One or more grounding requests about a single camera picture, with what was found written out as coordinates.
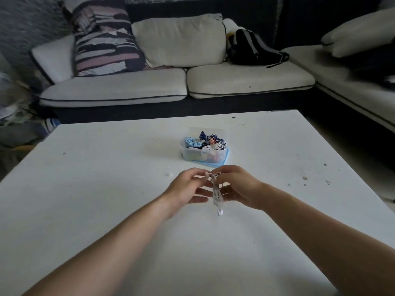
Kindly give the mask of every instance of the striped pillow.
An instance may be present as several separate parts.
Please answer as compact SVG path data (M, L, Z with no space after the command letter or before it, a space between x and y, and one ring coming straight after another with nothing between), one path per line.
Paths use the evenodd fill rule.
M76 37L77 76L145 68L144 54L131 33L124 0L64 0L61 7Z

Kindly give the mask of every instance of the white table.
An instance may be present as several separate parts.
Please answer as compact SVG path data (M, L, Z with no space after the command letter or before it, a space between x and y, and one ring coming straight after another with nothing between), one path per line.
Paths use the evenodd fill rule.
M228 164L395 247L395 215L297 111L59 126L0 183L0 295L19 295L159 195L189 127L225 129ZM335 288L263 212L190 205L120 295L330 295Z

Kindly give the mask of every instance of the person's right hand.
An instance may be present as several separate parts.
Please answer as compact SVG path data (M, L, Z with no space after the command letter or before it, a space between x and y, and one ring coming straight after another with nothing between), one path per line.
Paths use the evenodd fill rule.
M229 183L221 189L224 201L236 200L253 209L264 209L264 198L273 193L273 186L254 178L240 166L224 165L211 171L220 172L215 184Z

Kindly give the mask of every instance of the person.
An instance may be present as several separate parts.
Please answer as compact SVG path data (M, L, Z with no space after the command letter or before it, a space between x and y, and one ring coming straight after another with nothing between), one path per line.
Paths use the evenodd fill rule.
M109 296L160 225L183 206L204 203L212 187L204 169L181 172L163 194L47 275L25 296ZM343 295L395 295L395 249L254 178L239 166L222 166L216 184L225 201L262 210Z

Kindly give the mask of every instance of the floor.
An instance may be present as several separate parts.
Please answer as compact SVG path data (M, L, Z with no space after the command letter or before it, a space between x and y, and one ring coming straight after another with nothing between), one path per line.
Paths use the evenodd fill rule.
M334 133L312 118L307 120L395 213L395 173L368 156L347 137Z

